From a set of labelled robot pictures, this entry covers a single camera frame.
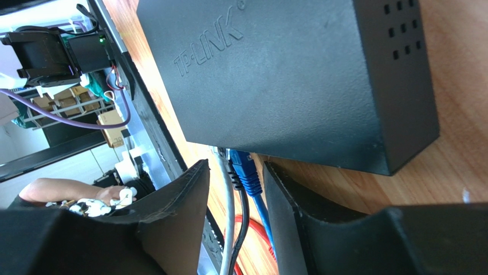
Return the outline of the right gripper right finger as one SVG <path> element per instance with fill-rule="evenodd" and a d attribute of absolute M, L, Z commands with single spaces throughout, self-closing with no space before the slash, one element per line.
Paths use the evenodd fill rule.
<path fill-rule="evenodd" d="M 364 214 L 263 165 L 280 274 L 486 274 L 487 204 L 390 206 Z"/>

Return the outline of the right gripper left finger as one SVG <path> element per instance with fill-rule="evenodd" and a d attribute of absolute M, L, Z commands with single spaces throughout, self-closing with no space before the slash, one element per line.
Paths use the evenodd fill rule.
<path fill-rule="evenodd" d="M 196 274 L 207 160 L 102 217 L 55 208 L 1 211 L 2 274 Z"/>

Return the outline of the black network switch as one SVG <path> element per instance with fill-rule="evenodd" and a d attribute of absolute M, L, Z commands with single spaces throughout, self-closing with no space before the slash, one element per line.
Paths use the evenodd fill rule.
<path fill-rule="evenodd" d="M 140 1 L 188 142 L 393 175 L 440 135 L 418 1 Z"/>

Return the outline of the person forearm in background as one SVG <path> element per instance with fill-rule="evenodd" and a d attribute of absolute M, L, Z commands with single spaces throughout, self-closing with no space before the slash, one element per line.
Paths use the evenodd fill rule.
<path fill-rule="evenodd" d="M 127 186 L 99 187 L 71 179 L 38 178 L 25 186 L 7 207 L 9 210 L 45 207 L 47 203 L 94 199 L 110 205 Z"/>

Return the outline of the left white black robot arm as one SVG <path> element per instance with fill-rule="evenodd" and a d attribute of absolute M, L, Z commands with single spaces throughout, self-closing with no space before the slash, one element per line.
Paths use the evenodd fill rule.
<path fill-rule="evenodd" d="M 95 15 L 76 5 L 82 21 L 72 28 L 26 25 L 1 35 L 1 88 L 50 88 L 77 84 L 85 74 L 111 66 L 108 36 Z"/>

